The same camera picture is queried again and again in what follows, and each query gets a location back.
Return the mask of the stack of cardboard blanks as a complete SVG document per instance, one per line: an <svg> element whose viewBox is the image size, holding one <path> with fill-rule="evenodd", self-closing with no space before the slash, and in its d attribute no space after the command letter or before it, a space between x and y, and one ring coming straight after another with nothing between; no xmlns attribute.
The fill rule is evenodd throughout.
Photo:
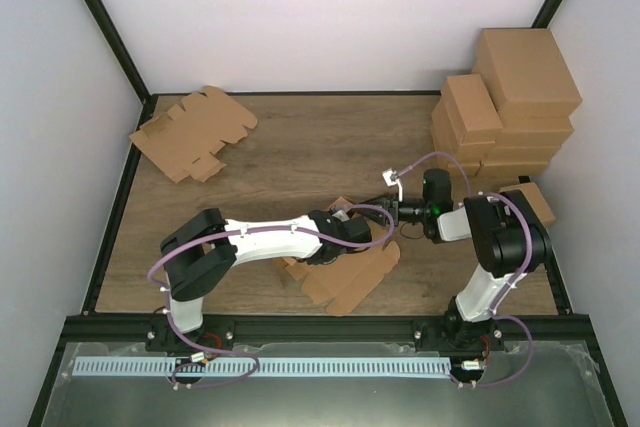
<svg viewBox="0 0 640 427"><path fill-rule="evenodd" d="M205 182L225 167L216 154L257 124L256 116L226 92L206 86L153 116L130 140L172 182L188 177Z"/></svg>

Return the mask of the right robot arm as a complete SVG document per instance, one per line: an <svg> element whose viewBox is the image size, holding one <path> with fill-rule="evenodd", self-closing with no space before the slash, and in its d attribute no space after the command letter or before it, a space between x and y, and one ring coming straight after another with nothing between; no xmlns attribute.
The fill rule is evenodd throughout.
<svg viewBox="0 0 640 427"><path fill-rule="evenodd" d="M423 173L420 197L398 191L367 202L383 211L362 213L381 226L420 224L424 237L435 244L473 242L477 266L441 321L441 335L454 349L468 349L488 334L508 293L551 257L546 226L520 189L478 193L456 207L450 173L434 168Z"/></svg>

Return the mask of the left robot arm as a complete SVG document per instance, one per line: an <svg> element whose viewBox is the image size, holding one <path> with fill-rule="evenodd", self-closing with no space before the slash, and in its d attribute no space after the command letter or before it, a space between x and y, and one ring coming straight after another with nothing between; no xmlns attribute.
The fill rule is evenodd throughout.
<svg viewBox="0 0 640 427"><path fill-rule="evenodd" d="M160 252L169 289L170 340L181 350L204 339L203 299L238 265L280 257L309 265L365 249L371 229L361 217L313 210L284 221L241 222L209 208L166 237Z"/></svg>

